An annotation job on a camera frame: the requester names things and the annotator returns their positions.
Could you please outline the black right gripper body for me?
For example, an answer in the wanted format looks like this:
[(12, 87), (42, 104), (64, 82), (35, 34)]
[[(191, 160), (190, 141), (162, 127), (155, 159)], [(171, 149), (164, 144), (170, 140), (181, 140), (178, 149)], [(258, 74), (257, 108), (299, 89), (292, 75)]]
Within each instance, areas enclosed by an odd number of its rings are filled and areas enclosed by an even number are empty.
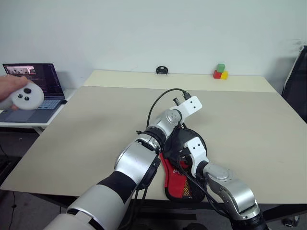
[(181, 171), (185, 171), (186, 173), (191, 173), (192, 158), (190, 156), (190, 151), (188, 149), (181, 148), (178, 150), (177, 167)]

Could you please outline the person's bare hand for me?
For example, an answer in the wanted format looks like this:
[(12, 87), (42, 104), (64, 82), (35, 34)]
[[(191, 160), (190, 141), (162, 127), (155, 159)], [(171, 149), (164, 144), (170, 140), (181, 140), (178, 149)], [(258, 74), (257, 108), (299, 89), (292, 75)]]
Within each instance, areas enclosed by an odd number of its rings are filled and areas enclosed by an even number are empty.
[(3, 75), (0, 77), (0, 101), (9, 97), (11, 93), (25, 87), (29, 82), (25, 76)]

